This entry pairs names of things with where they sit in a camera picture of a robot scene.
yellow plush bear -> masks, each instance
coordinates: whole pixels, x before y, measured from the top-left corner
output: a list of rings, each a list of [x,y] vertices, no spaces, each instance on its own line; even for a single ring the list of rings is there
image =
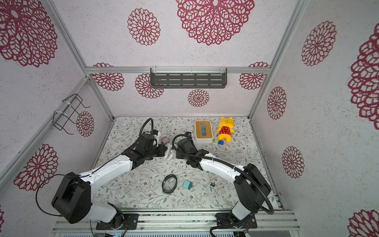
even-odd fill
[[[226,141],[231,141],[232,140],[232,132],[234,132],[234,130],[232,129],[232,127],[234,127],[234,122],[233,122],[233,118],[230,117],[230,118],[224,118],[224,117],[221,117],[221,121],[220,123],[218,124],[218,126],[220,127],[219,129],[217,129],[217,132],[220,132],[220,134],[218,135],[218,140],[221,141],[222,139],[226,139]]]

robotic arm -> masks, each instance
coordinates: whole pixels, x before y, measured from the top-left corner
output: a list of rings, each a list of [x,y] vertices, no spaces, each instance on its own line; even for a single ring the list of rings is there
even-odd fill
[[[105,204],[91,200],[91,194],[120,174],[137,168],[145,160],[164,156],[167,147],[157,144],[153,135],[158,131],[152,129],[151,134],[141,134],[141,131],[137,141],[119,156],[99,168],[80,174],[71,172],[63,178],[52,200],[52,206],[69,223],[73,224],[81,220],[99,220],[108,228],[122,228],[125,220],[122,211],[111,203]],[[185,138],[180,140],[176,147],[174,141],[180,136]],[[172,144],[177,152],[177,159],[185,159],[186,163],[194,168],[215,173],[234,183],[239,201],[227,216],[218,216],[218,224],[237,223],[250,213],[257,213],[259,208],[263,208],[264,201],[267,202],[270,209],[267,212],[273,213],[271,203],[267,199],[271,188],[254,165],[248,164],[243,167],[219,160],[206,150],[197,150],[192,140],[186,135],[176,136]]]

teal block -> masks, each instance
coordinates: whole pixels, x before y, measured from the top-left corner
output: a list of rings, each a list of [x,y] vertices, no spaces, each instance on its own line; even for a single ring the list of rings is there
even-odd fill
[[[191,181],[188,181],[188,180],[184,181],[183,188],[190,190],[191,187],[192,187],[192,182]]]

floral patterned tablecloth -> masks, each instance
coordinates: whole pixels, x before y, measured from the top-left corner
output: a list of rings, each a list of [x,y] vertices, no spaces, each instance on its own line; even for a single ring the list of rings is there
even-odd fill
[[[116,119],[108,140],[104,146],[96,166],[117,156],[129,147],[137,138],[138,132],[146,121],[144,117],[119,117]],[[172,139],[175,135],[186,131],[193,132],[196,120],[210,120],[213,134],[220,118],[182,118],[182,117],[153,117],[154,128],[167,133]],[[218,158],[230,163],[245,165],[254,164],[268,181],[258,148],[247,118],[234,118],[232,141],[224,145],[200,144],[197,149],[205,149]],[[169,174],[178,178],[176,190],[172,194],[162,192],[162,180]],[[183,188],[185,180],[192,182],[190,190]],[[206,171],[194,169],[185,160],[172,158],[163,160],[162,157],[146,161],[138,168],[124,173],[93,194],[93,200],[110,202],[121,208],[160,208],[160,209],[197,209],[197,208],[232,208],[238,201],[234,185],[225,179]],[[278,204],[271,192],[269,195],[275,209]]]

red mandala print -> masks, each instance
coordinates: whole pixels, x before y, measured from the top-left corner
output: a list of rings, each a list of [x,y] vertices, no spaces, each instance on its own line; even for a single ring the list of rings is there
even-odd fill
[[[354,212],[349,218],[349,237],[378,237],[379,214],[375,210]]]
[[[55,150],[49,144],[42,144],[42,147],[38,148],[38,152],[31,157],[13,183],[19,189],[35,191],[46,178],[55,174],[57,166],[58,157]]]
[[[128,19],[128,29],[133,39],[142,45],[154,44],[161,34],[155,16],[142,8],[131,12]]]
[[[249,67],[268,67],[270,66],[268,63],[264,62],[256,62],[251,64]],[[241,74],[240,75],[240,85],[248,90],[254,90],[260,87],[262,81],[265,78],[265,74],[263,73],[252,73],[252,74]]]
[[[279,119],[287,106],[286,94],[280,86],[275,87],[268,96],[267,111],[272,119]]]
[[[206,105],[208,101],[208,92],[201,89],[193,90],[188,95],[188,102],[195,107],[201,107],[203,105]]]
[[[332,22],[325,21],[316,26],[307,36],[301,54],[304,64],[317,65],[333,48],[337,31]]]
[[[4,212],[1,211],[1,206],[0,206],[0,233],[1,233],[1,227],[3,226],[3,223],[4,223],[3,214]]]
[[[87,137],[94,131],[94,118],[87,111],[83,111],[76,119],[76,128],[80,135]]]
[[[113,67],[108,63],[97,63],[94,67]],[[124,78],[121,73],[94,73],[95,82],[109,91],[118,91],[124,86]]]
[[[221,44],[239,33],[249,20],[254,0],[176,0],[178,17],[198,43]]]
[[[141,74],[136,78],[135,87],[138,93],[150,99],[160,97],[164,92],[164,89],[154,89],[151,87],[150,74],[148,73]]]
[[[282,156],[285,172],[292,178],[299,178],[304,172],[304,159],[300,151],[293,146],[287,147]]]
[[[368,118],[379,130],[379,23],[370,39],[359,48],[357,61],[350,69],[350,101],[359,108],[359,116]]]
[[[0,0],[0,51],[22,66],[49,64],[58,48],[54,25],[38,0]]]

